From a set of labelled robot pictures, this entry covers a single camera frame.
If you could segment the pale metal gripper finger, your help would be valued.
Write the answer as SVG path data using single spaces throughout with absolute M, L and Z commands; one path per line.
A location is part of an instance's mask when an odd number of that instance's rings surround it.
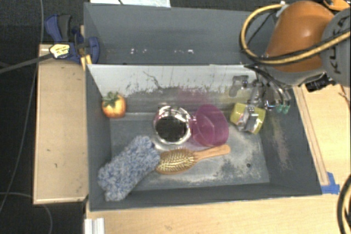
M 234 76 L 232 79 L 232 86 L 229 90 L 229 96 L 236 97 L 239 90 L 247 89 L 247 85 L 248 85 L 247 75 Z
M 258 119 L 258 108 L 254 106 L 246 106 L 242 117 L 241 130 L 244 132 L 254 133 L 258 128 Z

